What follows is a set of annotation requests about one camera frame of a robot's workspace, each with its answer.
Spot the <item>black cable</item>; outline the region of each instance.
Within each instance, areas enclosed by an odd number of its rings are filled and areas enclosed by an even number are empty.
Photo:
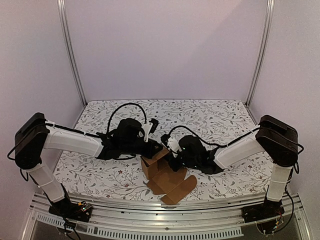
[[[29,131],[26,132],[26,134],[23,136],[23,138],[9,151],[9,153],[6,155],[6,157],[10,160],[13,160],[15,161],[14,158],[10,157],[10,155],[14,152],[14,150],[16,150],[16,148],[32,133],[32,131],[37,128],[37,127],[40,127],[40,126],[49,126],[49,127],[55,127],[57,129],[63,129],[63,130],[67,130],[67,131],[70,131],[70,132],[73,132],[73,133],[78,133],[78,134],[85,134],[89,137],[93,137],[93,138],[100,138],[100,136],[98,135],[95,135],[95,134],[91,134],[91,133],[85,133],[84,131],[80,131],[80,130],[77,130],[77,129],[73,129],[73,128],[69,128],[69,127],[66,127],[66,126],[61,126],[61,125],[53,125],[52,123],[41,123],[41,124],[38,124],[38,125],[35,125],[33,126]]]
[[[279,137],[281,137],[281,138],[283,138],[283,139],[287,140],[288,142],[290,142],[290,143],[292,143],[292,144],[294,144],[294,145],[296,145],[296,146],[300,147],[300,148],[301,148],[301,150],[300,150],[300,151],[298,151],[298,153],[297,153],[298,155],[299,155],[300,153],[302,153],[302,152],[305,150],[304,146],[302,146],[301,144],[299,144],[299,143],[297,143],[297,142],[294,142],[294,141],[292,141],[292,140],[290,140],[290,139],[286,138],[285,136],[281,135],[280,133],[278,133],[276,130],[274,130],[274,129],[272,129],[272,128],[268,128],[268,127],[260,127],[260,129],[267,129],[267,130],[269,130],[269,131],[273,132],[274,134],[277,134]]]
[[[10,157],[10,155],[14,152],[14,150],[16,150],[16,148],[30,135],[30,133],[37,127],[40,127],[40,126],[46,126],[46,125],[51,125],[53,126],[51,123],[41,123],[41,124],[38,124],[38,125],[35,125],[33,126],[25,135],[24,137],[9,151],[9,153],[6,155],[6,157],[10,160],[13,160],[15,161],[14,158]]]
[[[106,128],[106,133],[107,133],[107,134],[109,133],[110,124],[111,124],[111,120],[112,120],[113,116],[116,114],[116,112],[117,112],[119,109],[121,109],[121,108],[123,108],[123,107],[125,107],[125,106],[127,106],[127,105],[134,105],[134,106],[137,106],[138,108],[140,108],[141,111],[142,111],[142,113],[143,113],[143,116],[144,116],[144,124],[147,123],[147,115],[146,115],[145,110],[142,108],[142,106],[140,106],[140,105],[137,104],[137,103],[128,102],[128,103],[122,104],[121,106],[117,107],[117,109],[114,110],[113,113],[111,114],[111,116],[110,116],[110,118],[109,118],[109,121],[108,121],[108,126],[107,126],[107,128]]]
[[[25,176],[25,175],[23,174],[23,172],[22,172],[22,168],[20,168],[20,174],[21,174],[22,178],[23,178],[26,182],[29,181],[29,173],[26,173],[26,176]]]
[[[75,238],[72,238],[69,236],[67,233],[67,224],[72,228],[73,232],[75,233],[76,237],[78,238],[77,240],[81,240],[81,237],[79,236],[78,232],[76,231],[75,227],[65,218],[63,217],[64,220],[64,234],[71,240],[76,240]]]
[[[294,171],[296,172],[296,174],[300,173],[299,163],[298,162],[296,162],[296,164],[293,166],[293,168],[294,168]]]
[[[192,131],[190,128],[188,128],[187,126],[183,126],[183,125],[178,125],[178,126],[175,126],[173,127],[170,132],[169,132],[169,137],[171,136],[172,132],[175,130],[175,129],[178,129],[178,128],[182,128],[182,129],[186,129],[188,130],[190,133],[192,133],[193,135],[195,135],[201,142],[203,142],[204,144],[207,144],[209,146],[217,146],[219,148],[225,148],[227,145],[220,145],[218,143],[210,143],[210,142],[207,142],[205,140],[203,140],[199,135],[197,135],[194,131]]]
[[[295,203],[294,203],[293,198],[290,196],[290,194],[289,194],[289,192],[288,192],[287,186],[285,186],[284,191],[285,191],[285,193],[287,194],[287,196],[288,196],[288,197],[290,198],[290,200],[291,200],[291,203],[292,203],[292,212],[291,212],[290,218],[289,218],[289,220],[286,222],[286,224],[285,224],[281,229],[274,231],[274,233],[278,233],[278,232],[282,231],[286,226],[288,226],[288,224],[290,223],[292,217],[294,216],[294,212],[295,212]]]
[[[237,137],[236,139],[232,140],[231,142],[229,142],[229,143],[226,144],[225,146],[229,146],[229,145],[231,145],[231,144],[234,144],[234,143],[238,142],[240,139],[242,139],[242,138],[248,136],[249,134],[251,134],[251,133],[253,133],[253,132],[255,132],[255,131],[258,131],[258,130],[260,130],[260,129],[261,129],[261,127],[257,127],[257,128],[255,128],[255,129],[253,129],[253,130],[251,130],[251,131],[248,131],[246,134]]]
[[[51,200],[49,199],[48,195],[47,195],[46,193],[44,193],[44,195],[45,195],[46,198],[48,199],[48,201],[49,201],[49,203],[51,204],[51,206],[53,207],[53,209],[54,209],[57,213],[60,214],[60,212],[59,212],[59,211],[56,209],[56,207],[52,204],[52,202],[51,202]],[[71,239],[71,240],[81,240],[81,237],[79,236],[79,234],[78,234],[78,232],[76,231],[75,227],[67,220],[66,217],[64,217],[64,216],[61,216],[61,217],[62,217],[62,219],[64,220],[64,233],[65,233],[65,235],[66,235],[69,239]],[[74,231],[74,233],[75,233],[75,235],[77,236],[78,239],[74,239],[74,238],[72,238],[72,237],[70,237],[70,236],[68,235],[66,224],[68,224],[68,226],[71,227],[71,229]]]

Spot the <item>floral patterned tablecloth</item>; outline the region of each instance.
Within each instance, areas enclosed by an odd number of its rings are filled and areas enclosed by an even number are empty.
[[[105,100],[91,101],[81,115],[76,129],[105,133],[111,113],[124,103],[138,103],[148,119],[156,118],[159,126],[150,137],[160,137],[177,125],[194,130],[204,140],[226,144],[254,127],[247,110],[238,100]],[[141,123],[143,114],[135,106],[122,108],[112,119],[110,129],[119,121],[134,118]],[[189,134],[177,129],[177,139]],[[216,175],[205,175],[189,169],[187,176],[195,175],[196,188],[184,200],[210,200],[229,198],[266,190],[272,170],[271,158],[259,153],[230,166]],[[64,151],[54,170],[54,176],[70,193],[101,198],[138,201],[159,201],[146,186],[148,180],[142,172],[140,157],[130,160],[98,160],[87,155]]]

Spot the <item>white wall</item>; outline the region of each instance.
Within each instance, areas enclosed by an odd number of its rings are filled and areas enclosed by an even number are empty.
[[[57,1],[0,2],[0,239],[19,237],[35,187],[6,157],[36,112],[72,126],[82,106],[63,41]],[[53,167],[57,152],[44,160]]]
[[[69,0],[89,101],[245,100],[267,1]]]
[[[251,109],[295,127],[305,151],[292,187],[313,236],[320,236],[320,2],[276,1],[263,68]]]

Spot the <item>open cardboard box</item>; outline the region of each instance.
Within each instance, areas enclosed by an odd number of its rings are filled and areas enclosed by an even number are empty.
[[[187,196],[197,185],[197,178],[193,175],[187,179],[187,169],[180,168],[174,172],[164,159],[169,153],[167,149],[158,152],[152,159],[141,157],[142,170],[149,182],[147,186],[155,195],[164,195],[161,201],[167,205],[175,205]]]

